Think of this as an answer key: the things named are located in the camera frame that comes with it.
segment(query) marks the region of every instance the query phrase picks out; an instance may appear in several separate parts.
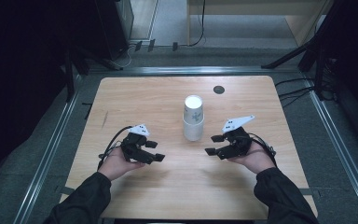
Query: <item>black hole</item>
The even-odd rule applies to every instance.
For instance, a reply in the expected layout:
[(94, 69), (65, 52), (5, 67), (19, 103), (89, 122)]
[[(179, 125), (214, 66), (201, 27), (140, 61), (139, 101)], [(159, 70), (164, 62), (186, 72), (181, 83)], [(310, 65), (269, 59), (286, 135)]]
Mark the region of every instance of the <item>black hole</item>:
[(222, 86), (215, 86), (215, 87), (213, 88), (213, 91), (214, 91), (214, 93), (216, 93), (216, 94), (222, 94), (223, 92), (225, 92), (225, 88), (222, 87)]

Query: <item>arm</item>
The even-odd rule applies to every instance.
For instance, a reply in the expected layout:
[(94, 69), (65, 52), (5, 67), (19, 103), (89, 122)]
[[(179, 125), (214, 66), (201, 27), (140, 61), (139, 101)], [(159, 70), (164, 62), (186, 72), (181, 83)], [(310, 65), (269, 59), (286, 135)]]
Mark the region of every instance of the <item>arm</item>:
[(268, 206), (268, 223), (318, 223), (298, 187), (253, 142), (247, 156), (228, 159), (257, 174), (255, 196)]
[(101, 213), (110, 203), (111, 181), (143, 166), (137, 161), (127, 162), (121, 148), (114, 149), (98, 172), (54, 206), (44, 223), (98, 223)]

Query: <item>hand-mounted device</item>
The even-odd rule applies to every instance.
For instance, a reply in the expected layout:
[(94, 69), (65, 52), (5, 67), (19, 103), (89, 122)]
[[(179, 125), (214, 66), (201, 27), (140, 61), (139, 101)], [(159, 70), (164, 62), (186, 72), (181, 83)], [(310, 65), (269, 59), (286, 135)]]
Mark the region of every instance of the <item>hand-mounted device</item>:
[(147, 136), (150, 135), (149, 131), (146, 129), (144, 124), (137, 125), (137, 126), (128, 126), (121, 129), (110, 141), (109, 145), (107, 146), (104, 154), (99, 155), (101, 161), (98, 164), (98, 169), (102, 166), (103, 161), (109, 155), (109, 153), (115, 149), (116, 138), (125, 130), (129, 130), (129, 134), (126, 138), (121, 142), (120, 147), (123, 150), (124, 158), (126, 161), (130, 161), (131, 159), (135, 161), (139, 161), (142, 163), (150, 164), (153, 161), (162, 161), (165, 155), (162, 154), (151, 154), (147, 151), (142, 150), (141, 146), (155, 148), (157, 146), (157, 142), (147, 141)]
[(269, 155), (269, 157), (274, 162), (275, 166), (276, 161), (274, 159), (276, 152), (272, 147), (270, 147), (263, 139), (253, 133), (247, 133), (241, 126), (252, 119), (255, 116), (251, 115), (249, 117), (237, 118), (237, 119), (228, 119), (225, 126), (222, 129), (222, 135), (212, 136), (212, 141), (224, 142), (228, 140), (229, 145), (221, 148), (205, 148), (206, 153), (209, 156), (217, 156), (220, 160), (229, 159), (238, 156), (245, 156), (252, 142), (259, 144)]

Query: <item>white cup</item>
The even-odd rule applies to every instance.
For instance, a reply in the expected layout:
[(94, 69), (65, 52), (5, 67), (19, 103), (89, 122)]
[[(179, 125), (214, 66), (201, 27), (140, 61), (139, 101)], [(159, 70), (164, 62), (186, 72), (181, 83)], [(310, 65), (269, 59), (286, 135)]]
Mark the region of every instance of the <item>white cup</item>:
[(198, 124), (203, 120), (202, 99), (198, 95), (186, 97), (183, 118), (188, 124)]
[(198, 141), (202, 138), (204, 119), (198, 124), (189, 124), (183, 119), (183, 134), (188, 141)]

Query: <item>black sleeve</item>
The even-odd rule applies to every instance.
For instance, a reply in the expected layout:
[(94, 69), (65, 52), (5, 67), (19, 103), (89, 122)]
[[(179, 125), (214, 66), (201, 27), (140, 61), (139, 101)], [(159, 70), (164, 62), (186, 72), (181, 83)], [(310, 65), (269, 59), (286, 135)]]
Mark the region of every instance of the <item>black sleeve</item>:
[(268, 223), (318, 223), (298, 187), (278, 168), (257, 175), (255, 196), (268, 206)]
[(98, 219), (110, 202), (110, 180), (95, 173), (87, 178), (62, 203), (51, 210), (48, 223), (98, 223)]

